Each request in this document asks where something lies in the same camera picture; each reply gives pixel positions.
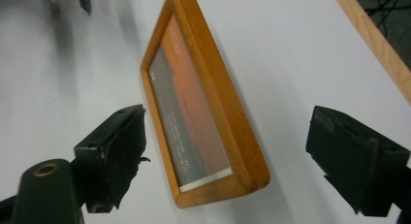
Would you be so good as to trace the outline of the wooden photo frame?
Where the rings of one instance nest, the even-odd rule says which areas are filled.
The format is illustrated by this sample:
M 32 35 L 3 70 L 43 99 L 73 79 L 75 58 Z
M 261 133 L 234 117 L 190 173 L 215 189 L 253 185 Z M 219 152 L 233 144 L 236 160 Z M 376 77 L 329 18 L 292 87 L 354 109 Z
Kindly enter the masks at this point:
M 269 167 L 197 0 L 165 0 L 141 75 L 178 208 L 269 184 Z

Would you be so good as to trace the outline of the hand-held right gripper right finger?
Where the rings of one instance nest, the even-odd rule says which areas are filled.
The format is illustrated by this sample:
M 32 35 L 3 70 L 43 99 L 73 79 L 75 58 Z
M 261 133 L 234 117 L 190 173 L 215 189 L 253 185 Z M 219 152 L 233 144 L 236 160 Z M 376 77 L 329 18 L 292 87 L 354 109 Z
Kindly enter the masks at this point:
M 306 152 L 355 213 L 411 218 L 411 151 L 350 115 L 316 106 Z

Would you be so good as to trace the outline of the white table sheet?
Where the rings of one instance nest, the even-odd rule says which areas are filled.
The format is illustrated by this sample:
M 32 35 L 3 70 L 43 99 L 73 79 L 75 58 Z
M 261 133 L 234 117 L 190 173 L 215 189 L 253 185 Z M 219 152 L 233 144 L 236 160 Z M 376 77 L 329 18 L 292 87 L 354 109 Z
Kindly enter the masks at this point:
M 21 174 L 144 104 L 140 66 L 165 0 L 0 0 L 0 201 Z M 119 208 L 85 224 L 395 224 L 353 212 L 306 152 L 315 106 L 411 149 L 411 104 L 336 0 L 197 0 L 269 165 L 267 187 L 177 208 L 153 130 Z

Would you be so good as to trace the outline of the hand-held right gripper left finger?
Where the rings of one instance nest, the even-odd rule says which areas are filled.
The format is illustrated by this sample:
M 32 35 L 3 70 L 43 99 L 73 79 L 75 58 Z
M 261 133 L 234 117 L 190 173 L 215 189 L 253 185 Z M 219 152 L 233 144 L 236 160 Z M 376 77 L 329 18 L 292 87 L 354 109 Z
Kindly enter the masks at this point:
M 145 108 L 114 112 L 74 148 L 79 202 L 90 213 L 118 208 L 137 175 L 146 145 Z

